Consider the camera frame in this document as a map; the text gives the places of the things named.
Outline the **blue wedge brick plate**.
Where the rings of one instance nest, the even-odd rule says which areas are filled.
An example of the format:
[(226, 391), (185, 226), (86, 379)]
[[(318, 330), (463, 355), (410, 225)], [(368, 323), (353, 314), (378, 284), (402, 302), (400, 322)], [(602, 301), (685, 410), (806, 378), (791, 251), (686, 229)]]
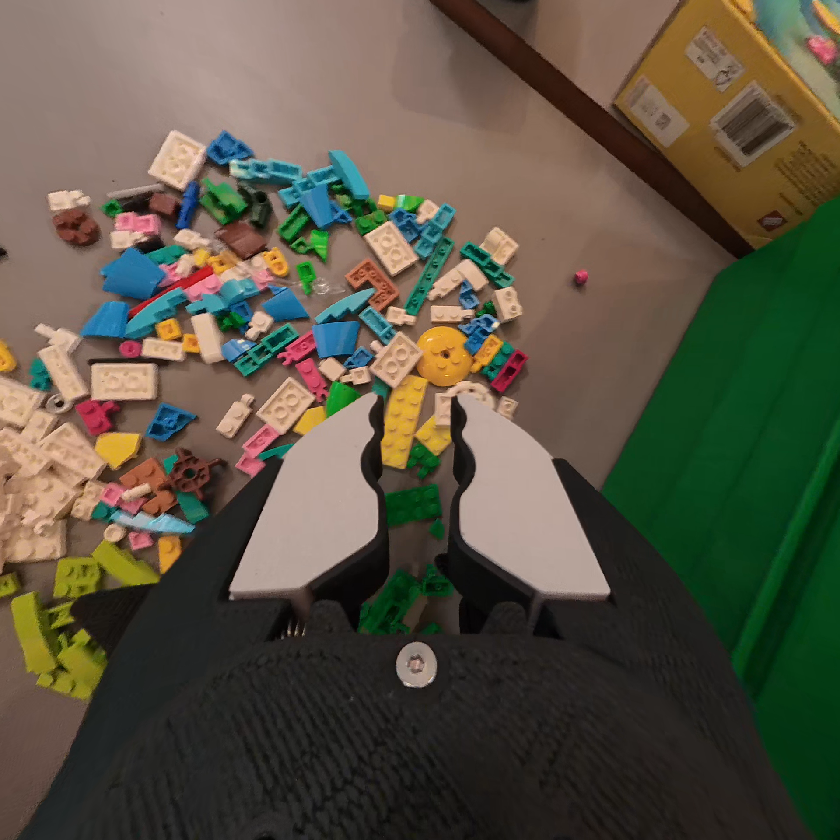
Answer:
[(164, 443), (185, 430), (187, 425), (195, 420), (194, 413), (166, 402), (160, 402), (143, 435)]

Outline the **pile of lime toy bricks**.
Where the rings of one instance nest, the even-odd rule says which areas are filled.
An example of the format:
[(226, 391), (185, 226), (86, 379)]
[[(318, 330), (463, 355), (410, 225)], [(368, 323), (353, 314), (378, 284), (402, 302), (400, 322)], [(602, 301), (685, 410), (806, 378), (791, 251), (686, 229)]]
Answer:
[(11, 601), (14, 633), (25, 670), (36, 684), (65, 697), (87, 701), (97, 688), (108, 654), (81, 619), (71, 614), (84, 595), (107, 594), (106, 578), (123, 587), (152, 585), (160, 574), (115, 543), (102, 541), (91, 555), (67, 557), (56, 566), (52, 602), (42, 603), (35, 591), (16, 595)]

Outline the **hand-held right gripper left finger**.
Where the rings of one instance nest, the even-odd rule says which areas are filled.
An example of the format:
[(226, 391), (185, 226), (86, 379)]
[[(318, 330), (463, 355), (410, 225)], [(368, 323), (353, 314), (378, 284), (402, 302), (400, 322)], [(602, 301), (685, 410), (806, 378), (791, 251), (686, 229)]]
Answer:
[(383, 400), (369, 394), (292, 446), (240, 554), (229, 601), (280, 598), (297, 614), (319, 601), (361, 610), (389, 574), (383, 432)]

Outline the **pile of mixed toy bricks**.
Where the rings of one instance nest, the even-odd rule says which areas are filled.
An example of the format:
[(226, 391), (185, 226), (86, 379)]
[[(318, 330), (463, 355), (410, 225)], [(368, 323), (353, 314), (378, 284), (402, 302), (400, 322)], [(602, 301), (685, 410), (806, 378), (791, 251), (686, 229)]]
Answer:
[[(94, 361), (89, 395), (77, 412), (106, 467), (137, 455), (133, 442), (121, 455), (107, 440), (116, 404), (158, 394), (155, 365), (199, 354), (251, 377), (277, 360), (294, 368), (259, 409), (251, 395), (234, 402), (217, 426), (234, 438), (254, 415), (262, 426), (242, 446), (236, 468), (256, 476), (291, 445), (361, 396), (360, 387), (389, 400), (407, 375), (428, 385), (406, 469), (425, 477), (450, 443), (449, 408), (471, 394), (512, 419), (518, 402), (506, 394), (529, 357), (503, 341), (501, 324), (522, 315), (507, 264), (518, 243), (499, 227), (477, 245), (455, 250), (447, 236), (456, 210), (411, 194), (376, 200), (351, 158), (328, 152), (329, 165), (264, 161), (227, 131), (203, 145), (178, 131), (167, 136), (149, 169), (154, 184), (113, 194), (101, 210), (114, 222), (110, 244), (120, 255), (101, 269), (102, 304), (80, 334), (119, 341), (120, 358)], [(353, 225), (373, 261), (400, 296), (385, 314), (369, 305), (374, 289), (354, 290), (311, 314), (289, 285), (290, 268), (278, 247), (268, 248), (278, 186), (287, 214), (277, 236), (298, 256), (329, 262), (330, 234)]]

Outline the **green storage bin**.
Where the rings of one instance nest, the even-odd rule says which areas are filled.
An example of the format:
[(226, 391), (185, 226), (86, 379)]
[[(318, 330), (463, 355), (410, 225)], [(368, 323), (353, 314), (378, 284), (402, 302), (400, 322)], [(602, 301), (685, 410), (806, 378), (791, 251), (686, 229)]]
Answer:
[(816, 838), (839, 827), (839, 200), (712, 282), (607, 477), (728, 651)]

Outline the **yellow cardboard box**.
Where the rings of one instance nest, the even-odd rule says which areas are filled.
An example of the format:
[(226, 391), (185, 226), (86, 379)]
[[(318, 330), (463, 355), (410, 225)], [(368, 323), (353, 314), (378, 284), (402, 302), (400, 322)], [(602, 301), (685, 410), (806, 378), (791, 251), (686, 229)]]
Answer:
[(839, 2), (680, 2), (614, 100), (754, 249), (839, 189)]

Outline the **brown corner brick plate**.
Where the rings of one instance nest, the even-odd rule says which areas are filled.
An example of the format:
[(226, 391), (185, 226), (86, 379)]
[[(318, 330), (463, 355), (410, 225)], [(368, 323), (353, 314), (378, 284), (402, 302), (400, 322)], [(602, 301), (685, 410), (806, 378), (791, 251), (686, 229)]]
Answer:
[(344, 278), (350, 287), (358, 291), (364, 287), (374, 289), (369, 299), (369, 305), (380, 314), (396, 304), (400, 292), (395, 283), (383, 272), (382, 268), (371, 258), (363, 259), (357, 266), (349, 270)]

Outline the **pile of white toy bricks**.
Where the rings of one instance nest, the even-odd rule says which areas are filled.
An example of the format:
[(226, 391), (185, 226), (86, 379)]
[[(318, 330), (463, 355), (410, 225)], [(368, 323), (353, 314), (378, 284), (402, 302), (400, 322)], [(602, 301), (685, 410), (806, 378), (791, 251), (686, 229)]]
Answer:
[(72, 516), (89, 519), (105, 463), (79, 427), (60, 423), (89, 395), (71, 359), (81, 341), (66, 329), (38, 324), (46, 341), (36, 360), (46, 375), (41, 391), (2, 373), (1, 565), (58, 560), (67, 551)]

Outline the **pile of green toy bricks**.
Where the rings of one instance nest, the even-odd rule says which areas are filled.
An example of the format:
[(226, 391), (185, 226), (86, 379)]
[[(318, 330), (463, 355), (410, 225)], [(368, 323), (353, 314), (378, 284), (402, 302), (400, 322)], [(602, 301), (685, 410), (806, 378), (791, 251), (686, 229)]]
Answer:
[[(445, 535), (443, 509), (436, 484), (426, 484), (386, 494), (386, 517), (390, 529), (413, 522), (430, 521), (436, 539)], [(426, 564), (415, 576), (396, 570), (378, 595), (360, 609), (357, 632), (362, 635), (439, 634), (436, 622), (423, 624), (421, 619), (430, 602), (449, 598), (455, 588), (434, 563)]]

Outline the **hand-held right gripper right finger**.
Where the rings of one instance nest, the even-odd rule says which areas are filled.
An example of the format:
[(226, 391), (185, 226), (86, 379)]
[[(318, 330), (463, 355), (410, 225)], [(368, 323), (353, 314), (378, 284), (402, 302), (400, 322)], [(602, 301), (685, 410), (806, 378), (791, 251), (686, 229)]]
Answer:
[(514, 602), (605, 602), (611, 594), (549, 451), (472, 395), (451, 404), (453, 496), (446, 575), (489, 614)]

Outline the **yellow long brick plate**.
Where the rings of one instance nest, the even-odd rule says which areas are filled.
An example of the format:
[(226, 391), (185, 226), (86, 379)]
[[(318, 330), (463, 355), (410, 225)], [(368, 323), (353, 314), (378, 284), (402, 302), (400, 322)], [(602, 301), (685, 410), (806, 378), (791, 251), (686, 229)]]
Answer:
[(381, 462), (384, 467), (406, 468), (427, 385), (423, 377), (410, 374), (392, 389), (385, 407), (381, 441)]

